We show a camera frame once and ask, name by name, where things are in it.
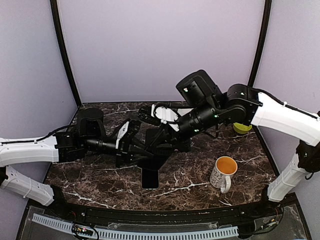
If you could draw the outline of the black phone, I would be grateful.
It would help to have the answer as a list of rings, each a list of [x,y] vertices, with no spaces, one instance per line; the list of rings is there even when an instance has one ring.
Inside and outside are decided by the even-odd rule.
[[[159,171],[142,168],[141,184],[143,189],[157,189],[159,187]]]

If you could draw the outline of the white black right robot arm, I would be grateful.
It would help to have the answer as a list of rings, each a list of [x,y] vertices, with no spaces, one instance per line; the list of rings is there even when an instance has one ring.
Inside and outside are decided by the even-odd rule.
[[[285,195],[310,173],[320,170],[320,116],[282,102],[262,89],[234,84],[223,93],[205,70],[183,78],[176,89],[191,109],[151,107],[151,116],[170,125],[178,141],[189,139],[219,124],[239,123],[270,128],[299,139],[288,166],[268,185],[266,198],[255,205],[255,213],[266,217]]]

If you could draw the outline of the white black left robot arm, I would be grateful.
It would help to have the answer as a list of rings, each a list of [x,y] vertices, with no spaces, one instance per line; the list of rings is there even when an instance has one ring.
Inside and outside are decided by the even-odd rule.
[[[63,201],[62,191],[40,183],[13,168],[14,164],[48,162],[67,163],[82,159],[86,152],[117,156],[117,164],[130,162],[132,140],[140,130],[138,120],[124,120],[111,135],[106,134],[104,113],[97,108],[80,111],[76,124],[60,127],[44,137],[0,140],[0,187],[34,200],[60,218],[67,218],[70,206]]]

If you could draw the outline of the white mug orange inside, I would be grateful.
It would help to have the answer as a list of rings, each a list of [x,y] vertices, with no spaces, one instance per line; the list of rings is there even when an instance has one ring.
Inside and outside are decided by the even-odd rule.
[[[229,192],[232,186],[232,177],[238,170],[237,162],[229,156],[219,157],[214,164],[214,168],[210,175],[210,184],[220,189],[222,194]]]

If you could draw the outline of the green bowl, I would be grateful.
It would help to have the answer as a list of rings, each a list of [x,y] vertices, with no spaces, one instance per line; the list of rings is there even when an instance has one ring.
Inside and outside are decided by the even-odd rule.
[[[239,135],[245,135],[252,129],[252,125],[244,125],[241,123],[233,123],[233,130]]]

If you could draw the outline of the black front rail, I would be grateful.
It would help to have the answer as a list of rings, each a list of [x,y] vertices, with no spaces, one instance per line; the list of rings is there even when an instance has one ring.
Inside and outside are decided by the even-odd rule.
[[[108,226],[111,223],[141,225],[183,225],[217,222],[219,225],[245,225],[257,219],[253,211],[261,206],[252,202],[236,206],[182,211],[134,211],[107,209],[66,203],[67,216],[62,219],[92,226]]]

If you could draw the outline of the black right frame post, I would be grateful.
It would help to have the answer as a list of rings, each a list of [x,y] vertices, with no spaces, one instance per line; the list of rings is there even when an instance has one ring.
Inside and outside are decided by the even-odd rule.
[[[267,32],[268,32],[272,2],[273,2],[272,0],[265,0],[264,1],[264,8],[263,8],[259,37],[258,37],[258,41],[257,41],[254,60],[252,63],[252,68],[251,68],[250,75],[249,75],[248,82],[247,82],[247,85],[249,87],[254,86],[255,81],[256,81],[256,77],[258,74],[258,70],[259,70],[259,66],[260,66],[260,62],[262,59],[262,54],[263,54],[263,50],[264,50],[264,46],[265,46],[266,36],[267,36]]]

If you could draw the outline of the black frame post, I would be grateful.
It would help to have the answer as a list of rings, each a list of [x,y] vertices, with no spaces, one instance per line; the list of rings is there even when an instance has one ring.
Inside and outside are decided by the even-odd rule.
[[[262,54],[263,54],[263,50],[264,50],[264,46],[265,46],[266,36],[267,36],[267,32],[268,32],[272,2],[273,2],[272,0],[265,0],[264,1],[264,8],[263,8],[259,37],[258,37],[258,41],[257,41],[254,60],[252,63],[252,68],[251,68],[250,75],[249,75],[248,82],[247,82],[247,85],[249,87],[254,86],[255,81],[256,81],[256,77],[258,74],[258,70],[259,70],[259,66],[260,66],[260,62],[262,59]]]
[[[64,66],[65,74],[66,74],[68,84],[69,84],[73,99],[75,101],[75,104],[79,108],[82,105],[82,101],[76,86],[75,78],[72,72],[69,56],[67,53],[67,48],[65,44],[65,39],[64,39],[64,34],[63,34],[63,29],[62,29],[62,24],[60,19],[60,13],[58,8],[58,1],[50,0],[49,2],[50,2],[51,15],[53,20],[55,35],[56,35],[62,63]]]

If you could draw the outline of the black left frame post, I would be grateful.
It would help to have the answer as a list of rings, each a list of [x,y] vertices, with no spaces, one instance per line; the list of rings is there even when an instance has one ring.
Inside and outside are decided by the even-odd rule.
[[[49,2],[50,2],[51,15],[53,20],[55,35],[56,35],[62,63],[64,66],[65,74],[66,74],[68,84],[69,84],[73,99],[75,101],[75,104],[79,108],[82,105],[82,101],[76,86],[75,78],[72,72],[69,56],[67,53],[67,48],[65,44],[65,39],[64,39],[64,34],[63,34],[63,29],[62,29],[62,24],[60,19],[60,13],[58,8],[58,1],[50,0]]]

